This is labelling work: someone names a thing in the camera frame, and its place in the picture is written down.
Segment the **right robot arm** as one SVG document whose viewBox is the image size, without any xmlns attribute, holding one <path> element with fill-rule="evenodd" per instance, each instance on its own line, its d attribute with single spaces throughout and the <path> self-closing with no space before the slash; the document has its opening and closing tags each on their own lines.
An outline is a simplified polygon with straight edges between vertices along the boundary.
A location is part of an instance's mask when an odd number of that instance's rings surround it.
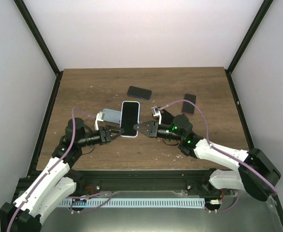
<svg viewBox="0 0 283 232">
<path fill-rule="evenodd" d="M 218 189 L 242 190 L 265 202 L 277 193 L 275 186 L 281 174 L 260 149 L 238 150 L 209 142 L 193 132 L 193 125 L 185 115 L 177 115 L 169 125 L 148 121 L 134 125 L 134 129 L 149 138 L 178 141 L 184 155 L 226 167 L 225 171 L 210 171 L 202 181 L 201 188 L 208 195 Z"/>
</svg>

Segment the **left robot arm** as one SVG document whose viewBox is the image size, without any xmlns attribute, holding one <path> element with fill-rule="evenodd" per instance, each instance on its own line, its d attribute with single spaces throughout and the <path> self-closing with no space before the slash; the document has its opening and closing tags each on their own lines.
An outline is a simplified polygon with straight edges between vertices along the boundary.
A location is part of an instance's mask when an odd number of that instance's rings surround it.
<svg viewBox="0 0 283 232">
<path fill-rule="evenodd" d="M 82 174 L 72 169 L 82 148 L 108 144 L 123 132 L 123 128 L 110 125 L 91 130 L 81 118 L 70 119 L 44 170 L 13 203 L 4 203 L 0 208 L 0 230 L 39 232 L 64 199 L 85 191 Z"/>
</svg>

